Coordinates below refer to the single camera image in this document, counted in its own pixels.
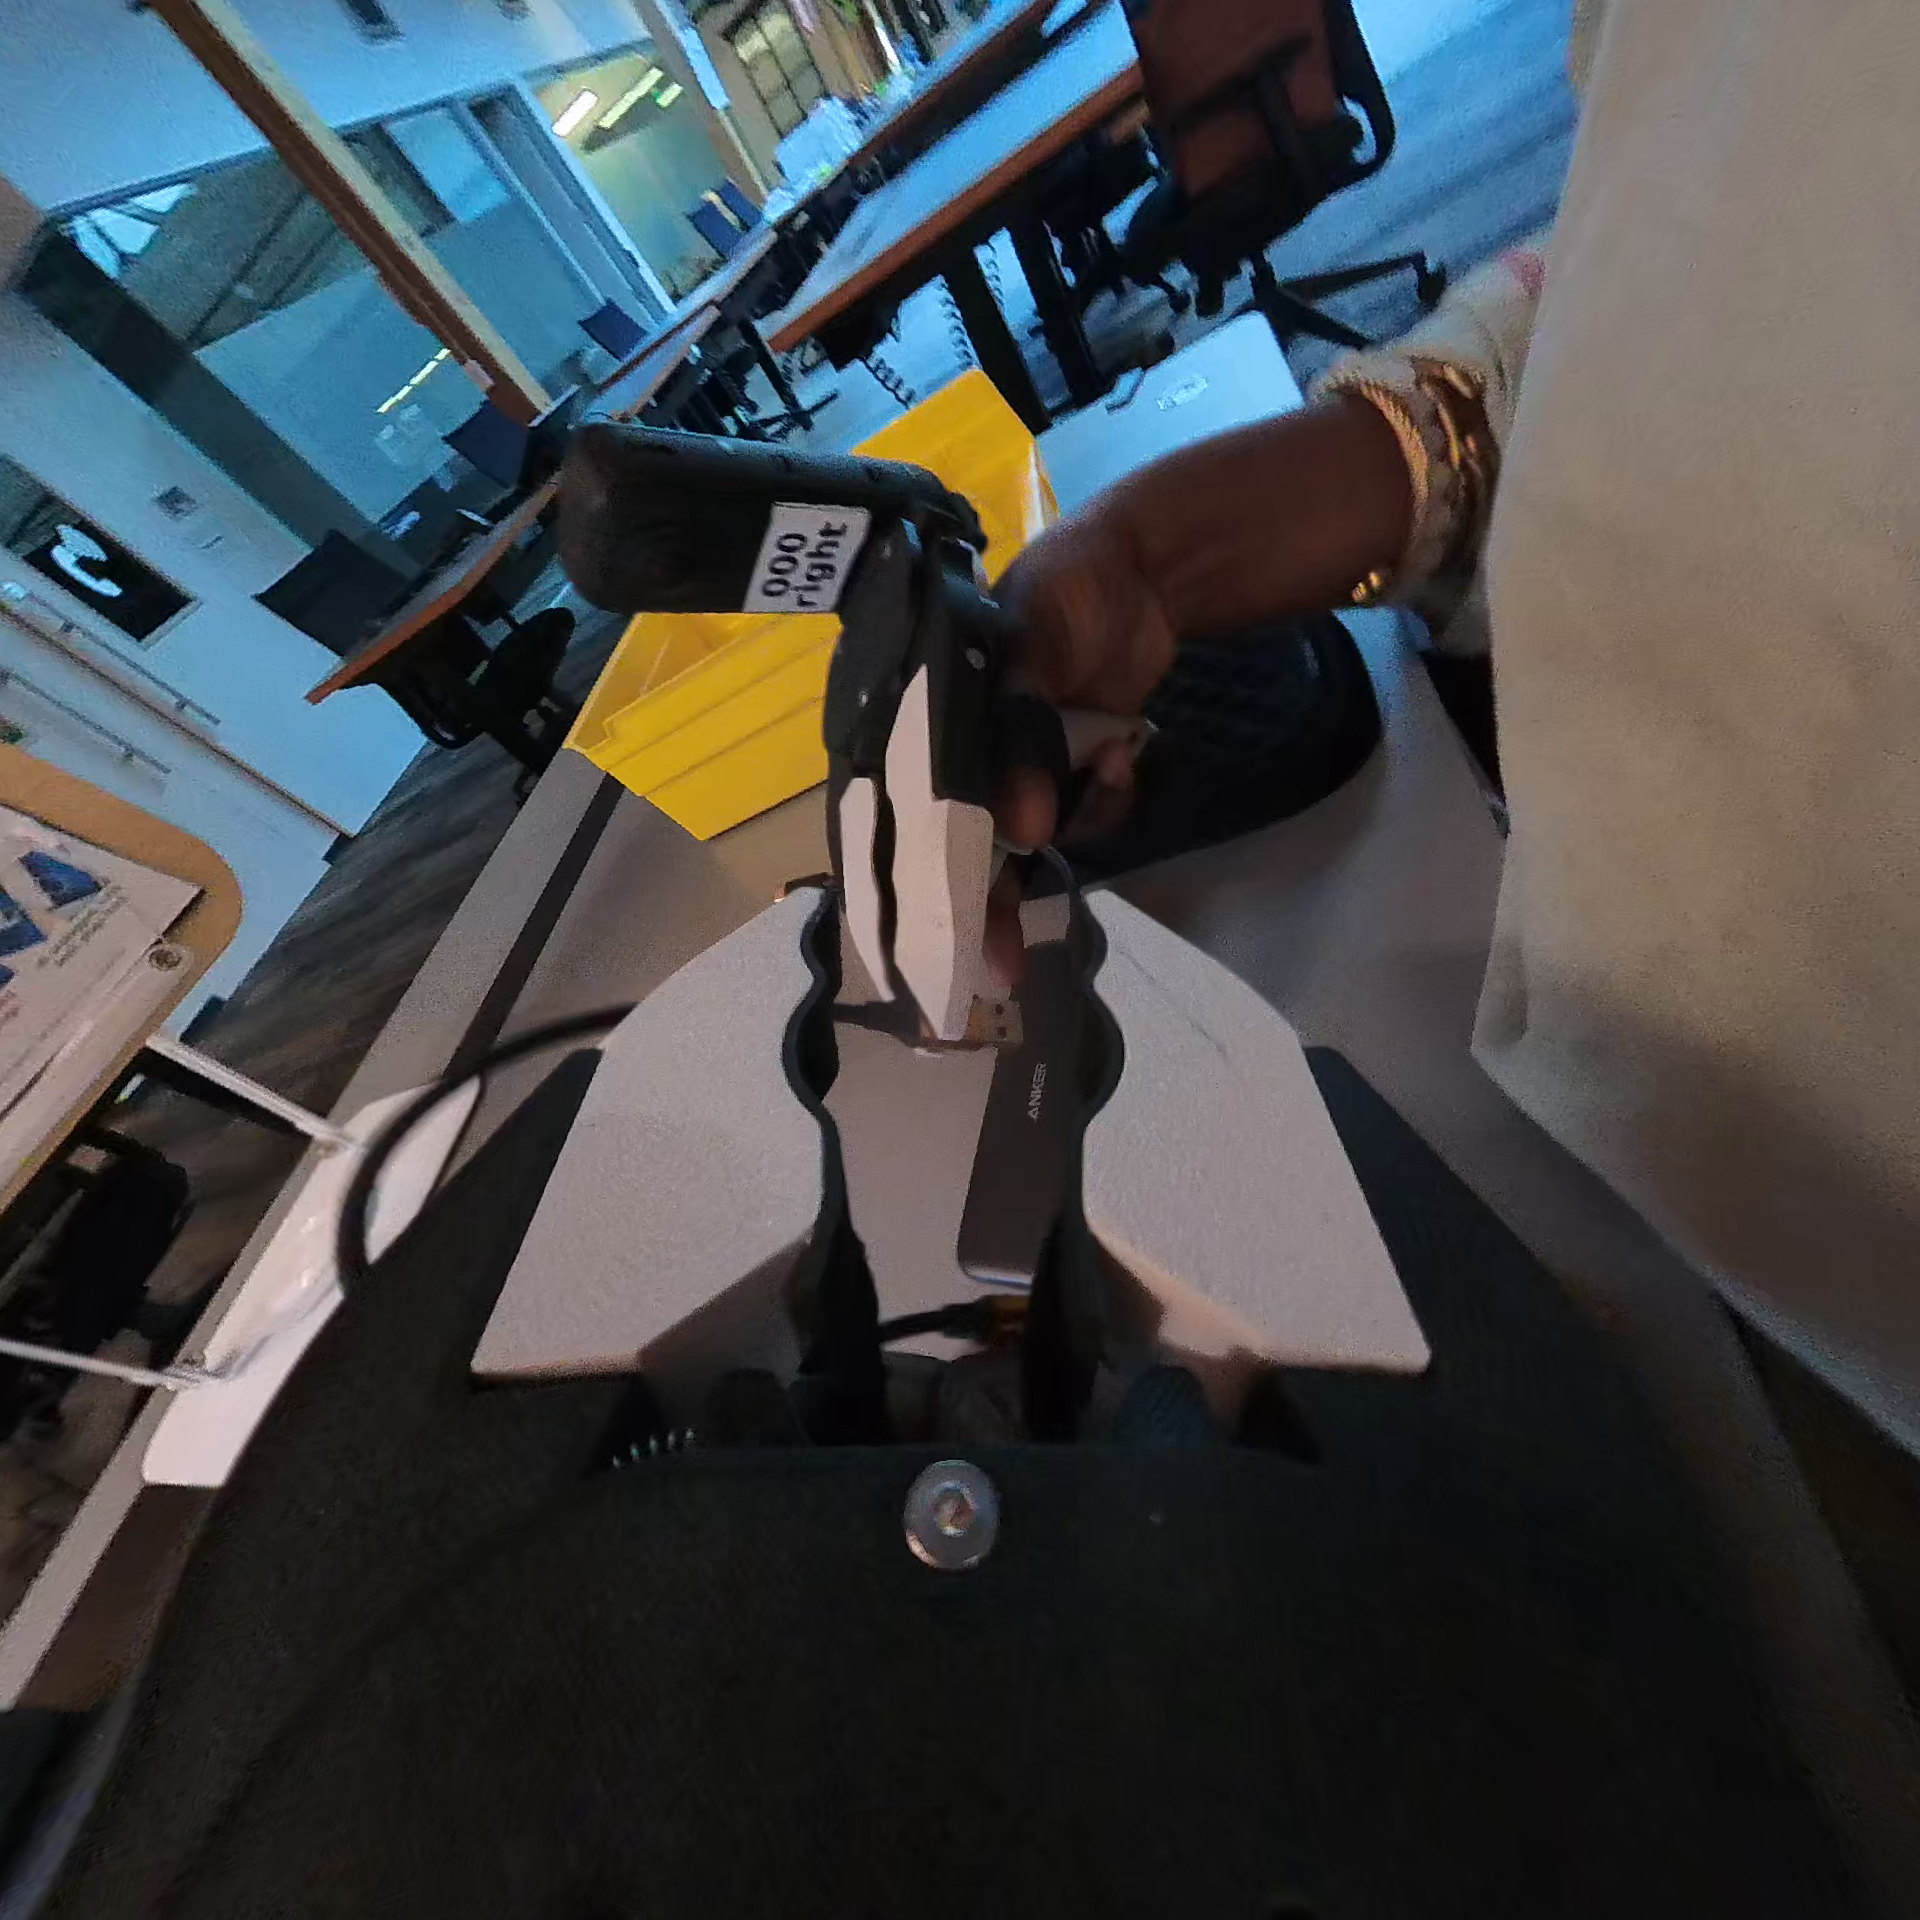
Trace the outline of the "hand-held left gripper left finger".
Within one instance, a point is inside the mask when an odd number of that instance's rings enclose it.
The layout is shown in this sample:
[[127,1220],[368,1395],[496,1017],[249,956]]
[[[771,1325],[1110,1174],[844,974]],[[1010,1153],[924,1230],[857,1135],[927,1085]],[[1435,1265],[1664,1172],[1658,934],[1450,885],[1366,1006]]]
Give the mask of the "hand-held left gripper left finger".
[[636,1379],[697,1411],[741,1372],[871,1376],[877,1286],[827,1115],[840,927],[835,896],[804,885],[615,1023],[476,1379]]

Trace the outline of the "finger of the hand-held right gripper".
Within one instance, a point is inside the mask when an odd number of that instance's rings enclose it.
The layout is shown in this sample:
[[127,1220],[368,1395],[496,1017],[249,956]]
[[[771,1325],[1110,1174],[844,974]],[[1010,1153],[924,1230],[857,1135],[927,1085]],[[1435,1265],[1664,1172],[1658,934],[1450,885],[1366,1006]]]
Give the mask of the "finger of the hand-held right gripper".
[[876,998],[919,1006],[897,953],[893,806],[880,765],[849,773],[832,799],[841,922]]
[[991,802],[937,791],[931,695],[931,666],[920,665],[900,696],[880,760],[893,811],[893,971],[924,1030],[960,1046],[985,982],[987,907],[1005,855]]

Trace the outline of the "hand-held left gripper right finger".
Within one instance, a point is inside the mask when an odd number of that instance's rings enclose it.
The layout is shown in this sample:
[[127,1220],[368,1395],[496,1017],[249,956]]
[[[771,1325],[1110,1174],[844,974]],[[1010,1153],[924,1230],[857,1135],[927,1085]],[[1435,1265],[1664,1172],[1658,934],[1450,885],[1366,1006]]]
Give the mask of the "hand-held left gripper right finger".
[[1239,1415],[1258,1376],[1416,1379],[1406,1286],[1294,1026],[1113,895],[1032,903],[1032,1043],[1080,1039],[1079,1192],[1036,1283],[1036,1415],[1157,1361]]

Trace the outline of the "grey usb hub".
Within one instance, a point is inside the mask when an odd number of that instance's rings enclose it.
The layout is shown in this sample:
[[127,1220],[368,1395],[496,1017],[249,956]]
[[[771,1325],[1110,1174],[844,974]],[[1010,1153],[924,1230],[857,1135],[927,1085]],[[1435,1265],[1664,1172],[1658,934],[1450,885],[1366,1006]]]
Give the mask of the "grey usb hub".
[[1090,1060],[1080,1039],[1001,1050],[972,1153],[958,1265],[995,1288],[1028,1288],[1043,1248],[1079,1192],[1090,1120]]

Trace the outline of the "person's right forearm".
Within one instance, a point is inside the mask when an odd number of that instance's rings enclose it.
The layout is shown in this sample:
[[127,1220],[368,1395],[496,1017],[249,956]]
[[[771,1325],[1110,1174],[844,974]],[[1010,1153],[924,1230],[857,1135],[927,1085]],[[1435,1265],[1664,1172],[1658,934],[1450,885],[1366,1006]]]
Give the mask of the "person's right forearm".
[[1363,348],[1320,382],[1379,441],[1360,491],[1379,532],[1351,605],[1404,606],[1428,647],[1487,651],[1484,542],[1519,418],[1525,361],[1548,280],[1551,227],[1451,283],[1404,335]]

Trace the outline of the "person's right hand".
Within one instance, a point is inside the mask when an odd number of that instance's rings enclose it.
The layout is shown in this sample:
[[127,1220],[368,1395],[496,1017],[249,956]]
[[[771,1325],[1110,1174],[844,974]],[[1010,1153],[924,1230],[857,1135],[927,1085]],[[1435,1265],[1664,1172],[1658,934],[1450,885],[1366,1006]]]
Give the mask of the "person's right hand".
[[1344,606],[1379,532],[1366,478],[1379,478],[1379,441],[1337,401],[1139,468],[1001,578],[1015,684],[1130,716],[1185,641]]

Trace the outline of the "yellow plastic bin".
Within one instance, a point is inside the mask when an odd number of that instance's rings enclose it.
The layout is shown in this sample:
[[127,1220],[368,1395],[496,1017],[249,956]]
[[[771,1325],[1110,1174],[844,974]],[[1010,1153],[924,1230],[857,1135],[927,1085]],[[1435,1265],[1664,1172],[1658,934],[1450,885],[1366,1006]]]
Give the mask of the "yellow plastic bin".
[[[1036,434],[985,372],[960,372],[857,455],[933,472],[972,502],[985,582],[1055,519]],[[835,612],[636,612],[566,745],[707,843],[827,780],[820,705]]]

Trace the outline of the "black office chair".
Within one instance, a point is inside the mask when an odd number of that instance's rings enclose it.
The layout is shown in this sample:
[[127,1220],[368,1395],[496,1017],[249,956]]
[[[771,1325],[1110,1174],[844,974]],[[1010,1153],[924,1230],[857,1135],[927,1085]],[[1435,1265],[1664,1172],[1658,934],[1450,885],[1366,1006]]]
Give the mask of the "black office chair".
[[[343,534],[326,534],[254,601],[337,658],[400,612],[411,579]],[[559,666],[576,630],[570,609],[516,619],[491,589],[435,612],[363,684],[383,690],[424,737],[458,751],[497,744],[516,765],[516,796],[547,773],[570,727]]]

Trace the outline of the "long wood-edged desk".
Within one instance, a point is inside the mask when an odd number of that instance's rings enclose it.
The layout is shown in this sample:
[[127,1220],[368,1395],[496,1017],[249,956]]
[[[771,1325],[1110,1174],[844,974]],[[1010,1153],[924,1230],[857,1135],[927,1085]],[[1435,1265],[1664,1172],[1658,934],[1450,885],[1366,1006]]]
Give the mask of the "long wood-edged desk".
[[877,345],[911,294],[938,280],[975,364],[1042,434],[1052,408],[1025,367],[977,255],[1000,234],[1010,241],[1065,398],[1073,408],[1093,404],[1107,380],[1073,305],[1048,220],[1065,201],[1079,163],[1144,127],[1127,7],[1096,4],[1032,66],[851,210],[792,301],[768,321],[765,341],[772,349],[817,341],[844,367]]
[[539,451],[530,452],[534,483],[522,502],[504,522],[469,541],[441,570],[414,589],[304,699],[318,705],[333,695],[363,684],[391,690],[394,672],[424,658],[424,636],[449,615],[469,609],[476,596],[491,591],[489,579],[516,541],[552,512],[559,458],[547,455],[547,446],[561,451],[570,430],[593,419],[690,419],[697,418],[693,398],[701,395],[701,382],[721,380],[737,355],[749,355],[749,361],[761,367],[779,395],[779,408],[772,415],[754,415],[744,398],[713,404],[713,431],[772,441],[795,430],[808,430],[813,410],[804,408],[765,330],[772,324],[776,300],[796,291],[799,268],[816,257],[813,231],[799,220],[765,227],[749,238],[721,267],[709,291],[697,291],[686,301],[686,312],[628,353],[604,382],[582,401],[561,401],[559,430],[530,430],[530,444],[539,444]]

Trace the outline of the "black round mat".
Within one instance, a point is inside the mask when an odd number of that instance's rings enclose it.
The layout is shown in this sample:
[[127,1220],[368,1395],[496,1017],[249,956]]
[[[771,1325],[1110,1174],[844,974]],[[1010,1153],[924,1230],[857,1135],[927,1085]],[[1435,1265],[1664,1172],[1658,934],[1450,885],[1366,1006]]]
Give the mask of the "black round mat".
[[1382,739],[1366,662],[1334,612],[1182,643],[1144,716],[1152,735],[1123,819],[1068,831],[1079,881],[1293,820],[1351,781]]

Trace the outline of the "white sign stand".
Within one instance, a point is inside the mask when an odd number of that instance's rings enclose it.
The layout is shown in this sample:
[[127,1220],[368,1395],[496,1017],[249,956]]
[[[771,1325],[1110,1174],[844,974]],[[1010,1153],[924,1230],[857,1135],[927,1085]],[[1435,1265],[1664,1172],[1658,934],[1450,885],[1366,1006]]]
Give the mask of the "white sign stand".
[[139,1475],[148,1486],[217,1487],[289,1379],[308,1343],[343,1302],[347,1275],[394,1238],[439,1190],[469,1128],[483,1080],[445,1078],[380,1096],[347,1120],[326,1120],[176,1039],[152,1039],[141,1070],[184,1071],[193,1091],[229,1096],[249,1120],[274,1120],[311,1148],[288,1210],[213,1316],[195,1359],[132,1365],[82,1351],[73,1341],[2,1337],[2,1361],[53,1376],[98,1376],[161,1395],[161,1424]]

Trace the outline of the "wooden pillar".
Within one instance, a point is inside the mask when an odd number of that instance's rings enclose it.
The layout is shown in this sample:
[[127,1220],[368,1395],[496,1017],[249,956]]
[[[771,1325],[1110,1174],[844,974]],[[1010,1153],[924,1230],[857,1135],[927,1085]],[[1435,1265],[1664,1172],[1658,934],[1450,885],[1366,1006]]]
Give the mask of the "wooden pillar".
[[265,137],[288,172],[368,259],[394,305],[424,326],[510,419],[534,424],[547,387],[403,220],[347,142],[318,115],[229,4],[152,4],[205,76]]

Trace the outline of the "black phone icon panel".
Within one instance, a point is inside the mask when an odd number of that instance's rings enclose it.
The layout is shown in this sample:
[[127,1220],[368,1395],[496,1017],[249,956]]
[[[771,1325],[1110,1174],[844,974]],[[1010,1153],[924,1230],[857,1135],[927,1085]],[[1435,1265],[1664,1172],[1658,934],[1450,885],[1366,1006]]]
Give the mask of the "black phone icon panel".
[[17,534],[15,553],[139,647],[195,606],[190,591],[70,509],[37,516],[37,524]]

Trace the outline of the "brown office chair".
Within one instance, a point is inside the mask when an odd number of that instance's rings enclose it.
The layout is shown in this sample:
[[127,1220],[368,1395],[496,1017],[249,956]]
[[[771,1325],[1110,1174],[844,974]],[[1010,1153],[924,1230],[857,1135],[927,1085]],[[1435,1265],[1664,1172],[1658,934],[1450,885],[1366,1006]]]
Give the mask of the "brown office chair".
[[1152,191],[1132,214],[1121,264],[1134,280],[1181,267],[1191,312],[1215,321],[1236,278],[1283,348],[1313,339],[1369,345],[1322,301],[1406,275],[1418,312],[1450,291],[1447,267],[1388,255],[1350,268],[1280,278],[1272,248],[1341,192],[1375,178],[1398,146],[1385,86],[1351,4],[1127,4]]

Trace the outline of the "person's white shirt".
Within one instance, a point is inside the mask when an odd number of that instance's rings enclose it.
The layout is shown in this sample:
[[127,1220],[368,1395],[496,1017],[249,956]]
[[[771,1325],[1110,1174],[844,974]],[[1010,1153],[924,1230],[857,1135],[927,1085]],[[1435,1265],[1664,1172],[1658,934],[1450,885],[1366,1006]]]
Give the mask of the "person's white shirt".
[[1914,4],[1605,7],[1484,587],[1476,1060],[1914,1432]]

